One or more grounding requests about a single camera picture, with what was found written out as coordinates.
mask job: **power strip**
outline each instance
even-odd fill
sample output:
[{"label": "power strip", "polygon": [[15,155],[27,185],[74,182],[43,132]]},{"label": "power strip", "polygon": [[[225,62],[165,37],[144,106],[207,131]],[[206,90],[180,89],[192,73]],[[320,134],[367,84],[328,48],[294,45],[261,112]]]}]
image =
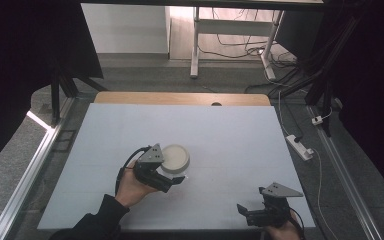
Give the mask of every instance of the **power strip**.
[{"label": "power strip", "polygon": [[305,148],[304,145],[302,145],[301,142],[295,142],[296,137],[294,135],[289,135],[286,137],[286,140],[288,140],[288,143],[295,149],[295,151],[299,154],[299,156],[302,158],[302,160],[307,161],[309,159],[313,158],[314,151],[309,148]]}]

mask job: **white wall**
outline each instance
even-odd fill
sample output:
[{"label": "white wall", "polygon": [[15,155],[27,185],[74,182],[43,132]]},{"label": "white wall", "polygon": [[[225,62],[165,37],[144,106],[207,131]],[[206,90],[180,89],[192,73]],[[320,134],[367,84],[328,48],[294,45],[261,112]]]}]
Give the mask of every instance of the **white wall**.
[{"label": "white wall", "polygon": [[168,7],[82,4],[82,8],[97,53],[168,53]]}]

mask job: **cable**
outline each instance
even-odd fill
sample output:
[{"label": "cable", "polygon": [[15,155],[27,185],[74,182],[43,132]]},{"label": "cable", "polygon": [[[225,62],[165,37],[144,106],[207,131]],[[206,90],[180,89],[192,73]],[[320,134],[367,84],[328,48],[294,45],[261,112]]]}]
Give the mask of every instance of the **cable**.
[{"label": "cable", "polygon": [[[255,20],[257,20],[257,15],[258,15],[258,9],[257,11],[255,12],[255,16],[254,16],[254,22]],[[248,43],[249,43],[249,40],[251,39],[251,35],[248,37],[248,40],[246,41],[246,44],[245,44],[245,51],[248,52],[248,50],[246,49],[246,47],[248,46]]]},{"label": "cable", "polygon": [[[299,177],[298,177],[298,179],[299,179],[299,182],[300,182],[300,184],[301,184],[301,186],[302,186],[302,191],[304,192],[304,196],[308,196],[308,194],[307,194],[307,190],[306,190],[306,188],[305,188],[305,185],[302,183],[302,181],[301,181],[301,179],[300,179]],[[306,198],[306,202],[307,202],[308,208],[310,209],[310,213],[311,213],[313,216],[315,216],[315,217],[314,217],[314,221],[315,221],[315,223],[316,223],[316,226],[321,226],[320,221],[319,221],[319,218],[316,216],[316,211],[314,211],[313,205],[310,203],[310,201],[308,200],[308,198]],[[326,237],[326,233],[325,233],[325,231],[323,230],[323,228],[319,228],[319,230],[320,230],[320,233],[321,233],[322,236],[323,236],[323,239],[324,239],[324,240],[328,240],[328,238]]]},{"label": "cable", "polygon": [[313,54],[313,56],[311,56],[305,60],[300,61],[299,65],[302,66],[302,65],[308,64],[307,67],[312,67],[312,66],[318,64],[318,61],[316,61],[316,60],[318,58],[322,58],[324,56],[325,51],[328,49],[328,47],[330,45],[332,45],[337,40],[337,38],[339,38],[341,36],[341,33],[345,30],[345,28],[346,28],[346,23],[342,24],[342,26],[339,28],[340,30],[338,30],[338,32],[336,32],[332,36],[332,38],[323,47],[321,47],[315,54]]},{"label": "cable", "polygon": [[302,131],[301,127],[299,126],[299,124],[298,124],[298,122],[297,122],[297,120],[295,119],[295,116],[294,116],[294,114],[292,113],[291,109],[289,108],[289,105],[288,105],[288,103],[286,102],[286,99],[285,99],[285,106],[286,106],[286,108],[288,109],[290,115],[292,116],[292,119],[294,120],[295,125],[297,125],[297,127],[298,127],[298,129],[299,129],[299,131],[300,131],[300,133],[301,133],[301,136],[299,136],[299,138],[302,139],[302,138],[304,137],[304,132]]},{"label": "cable", "polygon": [[[289,71],[288,73],[286,73],[285,76],[281,77],[281,78],[278,80],[278,82],[280,82],[280,81],[282,81],[283,79],[285,79],[286,77],[288,77],[289,74],[291,74],[291,73],[292,73],[293,71],[295,71],[295,70],[298,70],[298,69],[297,69],[297,68],[292,69],[291,71]],[[256,84],[256,85],[249,85],[248,87],[245,88],[244,93],[248,93],[248,90],[251,89],[251,88],[262,87],[262,86],[268,86],[268,85],[272,85],[272,84],[273,84],[273,82],[270,82],[270,83],[262,83],[262,84]]]},{"label": "cable", "polygon": [[331,114],[332,114],[332,107],[330,107],[330,113],[328,115],[322,117],[322,119],[328,118]]},{"label": "cable", "polygon": [[280,61],[279,60],[279,56],[277,58],[278,60],[276,61],[273,58],[273,53],[270,52],[270,57],[271,57],[270,63],[272,63],[274,66],[276,66],[278,68],[286,68],[286,67],[295,67],[295,66],[297,66],[296,62],[293,62],[293,61]]},{"label": "cable", "polygon": [[118,175],[117,175],[116,181],[115,181],[115,194],[116,195],[117,195],[117,192],[118,192],[118,187],[120,186],[121,178],[123,177],[123,174],[124,174],[124,169],[126,169],[126,168],[130,169],[128,167],[128,165],[129,165],[130,161],[133,159],[133,157],[136,156],[136,154],[138,154],[140,152],[144,152],[145,153],[145,152],[147,152],[151,148],[152,148],[151,146],[139,148],[134,153],[132,153],[132,155],[130,155],[130,157],[124,163],[123,167],[120,168],[120,170],[118,171]]},{"label": "cable", "polygon": [[285,131],[285,133],[288,134],[288,136],[289,136],[290,134],[288,133],[288,131],[286,131],[286,128],[285,128],[285,126],[283,125],[282,110],[280,109],[280,92],[281,92],[281,91],[279,91],[279,107],[278,107],[278,108],[279,108],[280,123],[281,123],[282,128],[283,128],[283,130]]},{"label": "cable", "polygon": [[[242,9],[242,10],[239,12],[241,15],[238,16],[238,17],[236,17],[236,18],[233,19],[233,20],[236,20],[236,19],[242,17],[242,15],[243,15],[244,12],[245,12],[245,9]],[[215,19],[215,16],[217,16],[217,19],[220,19],[220,17],[218,16],[218,14],[217,14],[216,11],[214,10],[214,8],[212,8],[212,13],[213,13],[213,19]],[[247,42],[247,43],[223,43],[223,42],[221,42],[221,40],[220,40],[220,35],[219,35],[219,34],[217,34],[217,40],[219,41],[219,43],[220,43],[221,45],[224,45],[224,46],[243,46],[243,45],[245,45],[245,48],[246,48],[247,45],[250,45],[250,44],[267,43],[267,41],[261,41],[261,42],[249,42],[249,38],[248,38],[248,42]]]},{"label": "cable", "polygon": [[313,148],[313,150],[317,153],[317,156],[319,157],[319,165],[320,165],[320,182],[319,182],[319,191],[318,191],[318,194],[317,194],[317,205],[318,205],[318,208],[319,208],[319,212],[320,212],[320,215],[322,216],[322,219],[326,225],[326,227],[329,229],[329,231],[332,233],[333,237],[338,240],[338,238],[336,237],[335,233],[332,231],[332,229],[330,228],[329,224],[327,224],[326,222],[326,219],[324,218],[323,216],[323,213],[322,213],[322,209],[320,208],[320,191],[321,191],[321,188],[322,188],[322,159],[320,158],[320,154],[319,152]]},{"label": "cable", "polygon": [[299,213],[298,213],[295,209],[293,209],[293,208],[291,208],[291,207],[289,207],[289,209],[291,209],[292,211],[294,211],[294,213],[299,217],[299,220],[301,221],[302,232],[304,233],[304,221],[302,221],[302,217],[301,217],[301,215],[299,215]]},{"label": "cable", "polygon": [[[269,78],[268,78],[268,76],[267,76],[267,73],[264,71],[264,76],[266,77],[266,80],[268,81],[268,82],[270,82],[270,83],[273,83],[273,84],[276,84],[276,85],[279,85],[279,86],[277,86],[277,87],[275,87],[275,88],[273,88],[268,94],[267,94],[267,96],[269,97],[269,98],[272,98],[271,97],[271,94],[273,93],[273,91],[275,91],[275,90],[277,90],[279,87],[291,87],[292,86],[292,84],[291,85],[287,85],[286,83],[287,82],[289,82],[296,74],[298,73],[298,71],[295,71],[286,81],[284,81],[283,83],[275,83],[275,82],[272,82],[272,81],[270,81],[269,80]],[[304,93],[308,93],[307,91],[305,91],[305,90],[302,90],[302,89],[299,89],[299,91],[301,91],[301,92],[304,92]]]},{"label": "cable", "polygon": [[207,54],[213,54],[213,55],[217,55],[217,56],[221,56],[221,57],[226,57],[226,58],[243,58],[243,57],[247,57],[249,54],[244,54],[244,55],[239,55],[239,56],[227,56],[227,55],[223,55],[223,54],[220,54],[220,53],[216,53],[216,52],[207,52],[207,51],[204,51],[202,50],[199,45],[198,45],[198,49],[199,51],[203,52],[203,53],[207,53]]},{"label": "cable", "polygon": [[[286,79],[286,77],[288,77],[288,79],[285,81],[285,82],[288,82],[290,79],[292,79],[297,73],[298,73],[298,68],[297,67],[295,67],[294,69],[292,69],[290,72],[288,72],[286,75],[285,75],[285,77],[283,77],[283,78],[281,78],[278,82],[280,82],[280,81],[282,81],[283,79]],[[266,79],[268,80],[268,77],[267,77],[267,74],[266,74],[266,72],[265,72],[265,70],[264,70],[264,76],[266,77]],[[276,84],[276,85],[278,85],[277,87],[274,87],[268,94],[267,94],[267,96],[269,97],[269,98],[271,98],[271,94],[274,92],[274,91],[276,91],[279,87],[281,87],[282,85],[281,84]]]},{"label": "cable", "polygon": [[204,85],[201,85],[201,87],[204,88],[204,89],[207,89],[207,90],[210,91],[210,92],[218,93],[217,91],[214,91],[213,89],[211,89],[211,88],[209,88],[209,87],[206,87],[206,86],[204,86]]}]

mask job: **black sleeve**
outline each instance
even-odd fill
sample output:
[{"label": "black sleeve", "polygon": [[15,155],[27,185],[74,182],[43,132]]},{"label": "black sleeve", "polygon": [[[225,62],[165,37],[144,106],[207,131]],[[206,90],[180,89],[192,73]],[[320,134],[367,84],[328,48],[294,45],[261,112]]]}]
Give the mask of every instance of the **black sleeve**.
[{"label": "black sleeve", "polygon": [[86,214],[73,229],[66,231],[63,236],[54,234],[50,240],[99,240],[107,239],[117,229],[121,218],[130,210],[121,205],[114,197],[104,195],[101,207],[96,215]]}]

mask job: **wire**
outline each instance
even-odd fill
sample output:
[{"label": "wire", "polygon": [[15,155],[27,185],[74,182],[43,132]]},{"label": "wire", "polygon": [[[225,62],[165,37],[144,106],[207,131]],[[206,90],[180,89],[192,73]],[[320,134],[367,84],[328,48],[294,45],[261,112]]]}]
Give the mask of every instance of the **wire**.
[{"label": "wire", "polygon": [[[288,79],[285,81],[285,82],[288,82],[290,79],[292,79],[297,73],[298,73],[298,68],[294,68],[292,69],[290,72],[288,72],[285,77],[281,78],[278,82],[282,81],[283,79],[286,79],[286,77],[288,77]],[[275,84],[275,85],[278,85],[277,87],[273,88],[269,93],[268,93],[268,96],[270,97],[270,95],[272,94],[273,91],[277,90],[280,86],[284,86],[284,87],[289,87],[290,85],[285,85],[285,84],[282,84],[282,83],[275,83],[275,82],[272,82],[269,80],[268,76],[267,76],[267,73],[266,73],[266,69],[264,69],[264,76],[266,77],[266,80],[272,84]]]},{"label": "wire", "polygon": [[[217,19],[220,19],[220,17],[218,16],[218,14],[217,14],[217,12],[215,11],[214,8],[212,8],[212,12],[213,12],[213,19],[216,19],[215,16],[217,16]],[[236,19],[242,17],[242,15],[243,15],[244,12],[245,12],[245,9],[241,9],[241,11],[239,12],[240,16],[236,17],[236,18],[233,19],[233,20],[236,20]],[[221,42],[221,40],[220,40],[220,35],[217,34],[217,40],[219,41],[219,43],[220,43],[221,45],[224,45],[224,46],[243,46],[243,45],[245,45],[245,48],[246,48],[246,46],[247,46],[247,45],[250,45],[250,44],[267,43],[267,41],[261,41],[261,42],[249,42],[249,39],[250,39],[250,38],[248,38],[248,41],[247,41],[246,43],[223,43],[223,42]]]},{"label": "wire", "polygon": [[276,10],[273,10],[273,13],[272,13],[272,23],[274,21],[274,13],[276,12]]},{"label": "wire", "polygon": [[211,88],[209,88],[209,87],[206,87],[206,86],[204,86],[204,85],[201,85],[201,87],[204,88],[204,89],[207,89],[207,90],[210,91],[210,92],[218,93],[217,91],[214,91],[213,89],[211,89]]},{"label": "wire", "polygon": [[299,215],[299,213],[297,211],[295,211],[295,209],[293,209],[291,207],[289,207],[289,209],[294,211],[294,213],[298,215],[299,220],[301,221],[302,227],[299,226],[297,221],[292,216],[289,217],[289,222],[291,222],[292,225],[294,225],[294,227],[297,229],[300,239],[305,240],[306,238],[305,238],[305,232],[304,232],[304,222],[302,221],[301,215]]},{"label": "wire", "polygon": [[321,47],[315,54],[313,54],[313,56],[305,59],[305,60],[302,60],[299,62],[299,65],[305,65],[305,64],[308,64],[307,67],[312,67],[316,64],[318,64],[319,62],[316,61],[318,58],[322,58],[324,56],[324,53],[326,52],[326,50],[328,49],[328,47],[330,45],[332,45],[336,40],[337,38],[339,38],[341,36],[341,33],[345,30],[346,28],[346,24],[342,24],[342,26],[339,28],[338,32],[336,32],[332,38],[323,46]]},{"label": "wire", "polygon": [[323,216],[323,213],[322,213],[322,209],[320,208],[320,191],[321,191],[321,188],[322,188],[322,159],[320,158],[320,154],[319,152],[313,148],[313,150],[317,153],[317,156],[319,157],[319,165],[320,165],[320,182],[319,182],[319,191],[318,191],[318,194],[317,194],[317,205],[318,205],[318,208],[319,208],[319,212],[320,212],[320,215],[322,216],[322,219],[326,225],[326,227],[329,229],[329,231],[332,233],[333,237],[338,240],[338,238],[336,237],[335,233],[332,231],[332,229],[330,228],[329,224],[327,224],[326,222],[326,219],[324,218]]},{"label": "wire", "polygon": [[[275,82],[270,81],[269,78],[268,78],[268,76],[267,76],[267,73],[264,71],[264,76],[266,77],[266,80],[267,80],[268,82],[270,82],[270,83],[273,83],[273,84],[278,85],[277,87],[273,88],[273,89],[267,94],[267,96],[268,96],[269,98],[271,98],[271,94],[272,94],[275,90],[277,90],[279,87],[292,87],[292,84],[288,85],[288,84],[286,84],[286,83],[289,82],[289,81],[290,81],[290,80],[291,80],[291,79],[292,79],[292,78],[299,72],[299,71],[297,71],[297,70],[299,70],[298,67],[292,69],[292,71],[294,71],[294,73],[293,73],[293,74],[292,74],[286,81],[284,81],[283,83],[275,83]],[[303,79],[303,78],[299,78],[299,79],[296,80],[294,83],[300,81],[301,79]],[[299,89],[299,91],[304,92],[304,93],[308,93],[307,91],[302,90],[302,89]]]},{"label": "wire", "polygon": [[280,92],[281,91],[279,91],[279,116],[280,116],[280,123],[281,123],[281,125],[282,125],[282,128],[283,128],[283,130],[285,131],[285,133],[286,134],[288,134],[288,136],[290,135],[289,133],[288,133],[288,131],[286,131],[286,128],[285,128],[285,126],[283,125],[283,119],[282,119],[282,110],[280,109]]},{"label": "wire", "polygon": [[298,129],[299,129],[299,131],[300,131],[300,133],[301,133],[301,136],[300,136],[299,138],[302,139],[302,138],[304,137],[304,132],[302,131],[301,127],[299,126],[299,124],[298,124],[298,122],[297,122],[297,120],[295,119],[295,116],[294,116],[294,114],[292,113],[291,109],[289,108],[289,105],[288,105],[288,103],[286,102],[286,99],[285,99],[285,106],[286,106],[286,108],[288,109],[290,115],[292,116],[292,119],[294,120],[295,125],[297,125],[297,127],[298,127]]},{"label": "wire", "polygon": [[220,54],[220,53],[216,53],[216,52],[207,52],[207,51],[204,51],[202,50],[199,45],[198,45],[198,49],[199,51],[203,52],[203,53],[207,53],[207,54],[213,54],[213,55],[217,55],[217,56],[221,56],[221,57],[226,57],[226,58],[243,58],[243,57],[247,57],[249,54],[244,54],[244,55],[239,55],[239,56],[227,56],[227,55],[223,55],[223,54]]},{"label": "wire", "polygon": [[303,233],[304,233],[304,221],[302,221],[302,217],[301,217],[301,215],[299,215],[299,213],[298,213],[295,209],[293,209],[293,208],[291,208],[291,207],[289,207],[289,209],[291,209],[292,211],[294,211],[294,213],[299,217],[299,220],[300,220],[300,222],[301,222],[301,226],[302,226],[302,231],[303,231]]},{"label": "wire", "polygon": [[274,60],[273,53],[270,52],[270,57],[271,57],[270,63],[272,63],[273,65],[275,65],[278,68],[286,68],[286,67],[295,67],[295,66],[297,66],[296,62],[294,62],[294,61],[280,61],[279,60],[279,56],[277,57],[277,60]]},{"label": "wire", "polygon": [[136,154],[138,154],[138,153],[140,153],[140,152],[146,152],[146,151],[148,151],[149,149],[151,149],[151,147],[143,147],[143,148],[139,148],[138,150],[136,150],[132,155],[130,155],[130,157],[129,157],[129,158],[127,159],[127,161],[124,163],[123,168],[126,168],[126,167],[129,165],[130,161],[132,160],[132,158],[133,158],[134,156],[136,156]]},{"label": "wire", "polygon": [[328,115],[322,117],[322,119],[328,118],[331,114],[332,114],[332,107],[330,107],[330,113]]}]

